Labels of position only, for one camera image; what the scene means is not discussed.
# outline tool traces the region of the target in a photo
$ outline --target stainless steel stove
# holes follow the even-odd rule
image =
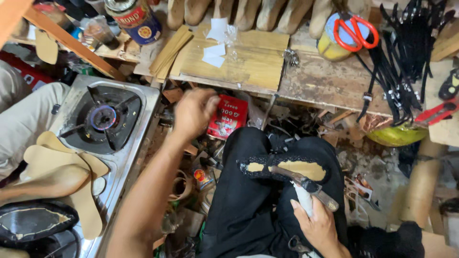
[[[98,157],[110,172],[97,205],[104,228],[94,240],[80,236],[79,258],[105,256],[111,225],[124,192],[137,179],[158,123],[159,89],[78,75],[51,127],[61,142]]]

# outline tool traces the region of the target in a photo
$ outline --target hand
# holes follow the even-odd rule
[[[186,141],[196,138],[207,126],[220,98],[212,89],[185,92],[175,109],[174,132]]]
[[[349,251],[338,241],[333,213],[317,197],[312,198],[312,217],[308,217],[299,202],[290,200],[304,236],[326,258],[350,257]]]

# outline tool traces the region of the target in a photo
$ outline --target scissors handle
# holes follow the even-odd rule
[[[335,20],[335,26],[333,28],[333,35],[335,36],[335,40],[340,45],[342,48],[344,48],[347,51],[350,52],[357,52],[360,49],[362,49],[362,46],[365,48],[374,48],[378,45],[379,42],[379,34],[376,28],[368,21],[364,20],[363,18],[354,15],[350,20],[349,20],[354,28],[355,33],[344,23],[343,20],[341,19],[336,19]],[[360,29],[358,27],[357,22],[362,23],[364,26],[368,27],[368,29],[373,33],[374,36],[374,41],[373,43],[367,42],[363,36],[362,33],[360,32]],[[349,46],[348,44],[344,43],[341,38],[339,37],[339,26],[343,27],[344,31],[346,31],[349,36],[354,40],[354,42],[357,44],[356,47]]]
[[[371,43],[371,44],[368,43],[368,41],[362,37],[362,33],[360,32],[360,29],[358,29],[357,22],[363,24],[365,27],[367,27],[371,31],[371,33],[373,33],[373,37],[374,37],[373,43]],[[370,49],[370,48],[374,48],[374,47],[376,47],[378,45],[378,43],[379,43],[379,33],[376,30],[376,28],[373,26],[373,24],[371,24],[367,20],[365,20],[362,17],[359,17],[357,15],[354,15],[351,18],[351,23],[352,23],[352,26],[354,27],[354,30],[355,30],[355,33],[357,34],[357,37],[359,38],[360,42],[364,45],[365,48]]]
[[[341,40],[340,32],[339,32],[340,26],[343,27],[344,31],[346,31],[347,34],[349,34],[349,36],[351,36],[351,38],[354,40],[354,42],[357,44],[357,46],[349,46],[348,44],[344,43]],[[335,40],[338,43],[338,45],[340,45],[342,48],[344,48],[347,51],[357,52],[360,49],[362,49],[362,43],[360,42],[360,39],[357,37],[357,35],[341,19],[336,19],[335,20],[335,26],[333,27],[333,35],[335,36]]]

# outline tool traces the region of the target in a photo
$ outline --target black pants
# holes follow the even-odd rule
[[[298,200],[290,182],[271,179],[249,179],[237,166],[238,160],[268,154],[271,149],[265,133],[253,127],[233,132],[223,152],[221,173],[200,246],[199,257],[237,257],[267,254],[275,257],[298,257],[288,248],[289,239],[298,235],[310,246],[293,214],[290,199]],[[340,208],[334,213],[338,239],[345,246],[344,178],[335,149],[325,140],[308,137],[297,141],[285,155],[297,157],[314,154],[328,164],[323,191],[335,199]],[[271,198],[276,185],[281,185],[280,198]]]

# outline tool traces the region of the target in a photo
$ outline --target blue can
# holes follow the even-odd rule
[[[139,45],[153,43],[161,35],[161,24],[145,0],[105,0],[105,9]]]

